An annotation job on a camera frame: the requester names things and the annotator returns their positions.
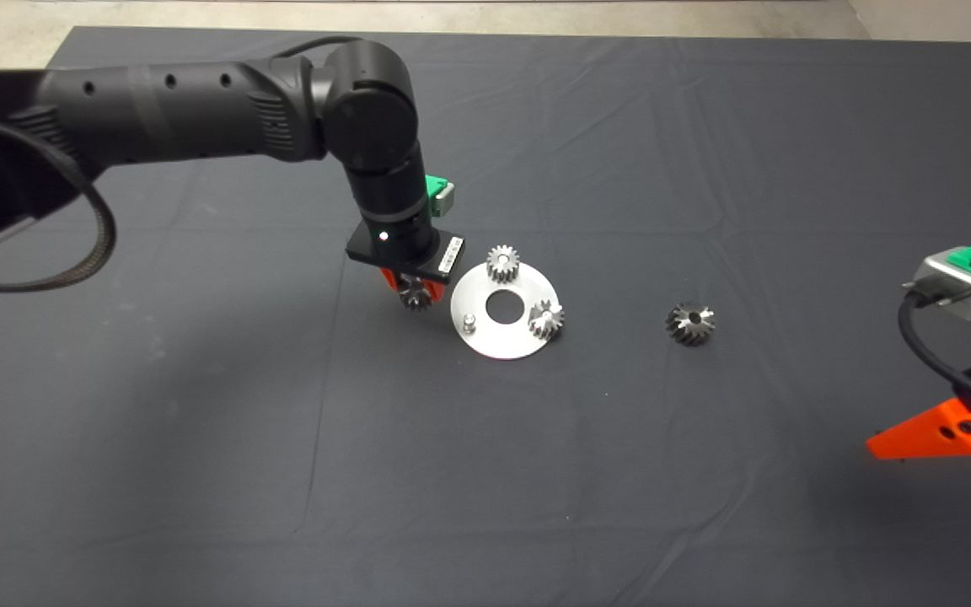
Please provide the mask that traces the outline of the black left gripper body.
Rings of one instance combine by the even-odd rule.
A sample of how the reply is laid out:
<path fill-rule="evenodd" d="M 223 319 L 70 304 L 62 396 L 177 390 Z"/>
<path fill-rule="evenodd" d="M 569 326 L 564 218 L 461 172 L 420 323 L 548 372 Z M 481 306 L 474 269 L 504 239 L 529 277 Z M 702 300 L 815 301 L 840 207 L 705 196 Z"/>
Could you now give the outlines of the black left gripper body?
<path fill-rule="evenodd" d="M 352 261 L 388 270 L 395 276 L 449 284 L 464 253 L 464 238 L 433 226 L 397 234 L 392 229 L 373 232 L 361 222 L 348 239 Z"/>

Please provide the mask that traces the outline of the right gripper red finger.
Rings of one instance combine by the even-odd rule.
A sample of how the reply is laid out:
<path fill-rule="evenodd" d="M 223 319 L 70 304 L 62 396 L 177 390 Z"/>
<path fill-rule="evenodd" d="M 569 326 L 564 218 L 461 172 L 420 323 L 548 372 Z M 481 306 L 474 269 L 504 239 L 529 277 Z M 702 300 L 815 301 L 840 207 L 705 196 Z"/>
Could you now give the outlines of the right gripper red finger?
<path fill-rule="evenodd" d="M 866 440 L 882 460 L 971 457 L 971 408 L 957 397 Z"/>

